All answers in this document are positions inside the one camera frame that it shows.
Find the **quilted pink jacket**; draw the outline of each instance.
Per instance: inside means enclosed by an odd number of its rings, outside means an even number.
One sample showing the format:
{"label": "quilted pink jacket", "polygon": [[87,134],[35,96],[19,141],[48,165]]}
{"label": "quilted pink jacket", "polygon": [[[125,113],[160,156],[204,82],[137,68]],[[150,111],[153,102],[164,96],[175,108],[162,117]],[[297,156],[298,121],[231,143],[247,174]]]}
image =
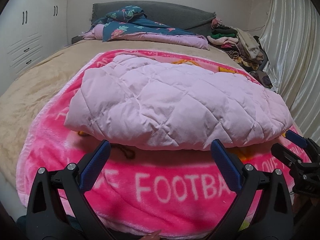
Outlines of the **quilted pink jacket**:
{"label": "quilted pink jacket", "polygon": [[119,55],[84,73],[65,126],[145,150],[208,150],[272,140],[293,124],[276,93],[245,76]]}

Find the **white satin curtain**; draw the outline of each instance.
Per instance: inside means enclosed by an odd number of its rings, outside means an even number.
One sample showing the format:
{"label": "white satin curtain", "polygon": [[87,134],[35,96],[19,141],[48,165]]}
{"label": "white satin curtain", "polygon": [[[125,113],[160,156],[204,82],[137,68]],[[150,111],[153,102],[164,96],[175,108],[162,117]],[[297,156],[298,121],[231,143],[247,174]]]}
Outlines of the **white satin curtain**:
{"label": "white satin curtain", "polygon": [[310,0],[272,0],[265,71],[305,137],[320,143],[320,16]]}

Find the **beige blanket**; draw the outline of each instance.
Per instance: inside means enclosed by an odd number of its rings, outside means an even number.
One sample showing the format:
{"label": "beige blanket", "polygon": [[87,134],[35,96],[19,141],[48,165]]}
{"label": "beige blanket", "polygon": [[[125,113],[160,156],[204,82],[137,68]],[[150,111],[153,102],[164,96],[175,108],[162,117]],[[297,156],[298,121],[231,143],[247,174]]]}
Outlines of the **beige blanket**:
{"label": "beige blanket", "polygon": [[203,57],[241,69],[214,47],[208,51],[149,41],[81,41],[58,51],[23,73],[0,97],[0,171],[13,186],[18,157],[32,120],[95,55],[114,49],[157,49]]}

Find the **pink blanket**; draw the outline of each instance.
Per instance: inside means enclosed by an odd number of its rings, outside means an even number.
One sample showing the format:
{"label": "pink blanket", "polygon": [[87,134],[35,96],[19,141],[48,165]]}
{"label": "pink blanket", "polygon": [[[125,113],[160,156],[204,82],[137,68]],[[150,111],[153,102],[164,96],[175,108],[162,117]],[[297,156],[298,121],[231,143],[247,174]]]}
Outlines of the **pink blanket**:
{"label": "pink blanket", "polygon": [[[25,206],[38,168],[46,167],[49,171],[63,169],[70,162],[78,162],[98,145],[99,141],[94,137],[81,137],[63,124],[70,100],[80,88],[84,70],[102,67],[120,54],[237,72],[257,83],[244,71],[197,57],[154,50],[115,50],[98,54],[45,105],[30,126],[16,175],[17,191]],[[259,170],[281,168],[291,188],[293,180],[288,169],[270,153],[276,142],[308,161],[301,149],[282,136],[263,144],[228,150]],[[126,152],[135,152],[135,158],[127,159]],[[72,215],[64,192],[60,192],[60,196],[66,212]],[[136,235],[161,229],[163,237],[195,239],[206,235],[217,225],[235,194],[228,189],[210,152],[145,151],[113,145],[110,159],[93,189],[85,196],[107,227]],[[257,199],[248,217],[252,216],[256,205]]]}

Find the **blue gripper pad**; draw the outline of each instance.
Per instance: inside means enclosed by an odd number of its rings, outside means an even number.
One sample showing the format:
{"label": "blue gripper pad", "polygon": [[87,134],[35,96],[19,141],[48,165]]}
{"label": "blue gripper pad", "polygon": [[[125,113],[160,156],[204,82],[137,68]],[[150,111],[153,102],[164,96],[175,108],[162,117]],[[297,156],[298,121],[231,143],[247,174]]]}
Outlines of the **blue gripper pad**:
{"label": "blue gripper pad", "polygon": [[241,174],[239,173],[236,166],[228,157],[223,146],[220,145],[220,141],[214,140],[211,143],[211,155],[215,160],[219,171],[221,172],[228,188],[233,192],[240,192],[241,185]]}
{"label": "blue gripper pad", "polygon": [[110,152],[110,143],[108,141],[105,141],[81,173],[79,188],[82,192],[86,192],[92,189],[103,166],[106,164],[107,160],[110,157]]}
{"label": "blue gripper pad", "polygon": [[285,137],[290,142],[294,143],[296,146],[302,149],[305,149],[307,147],[307,140],[291,130],[287,130],[287,132],[285,133]]}

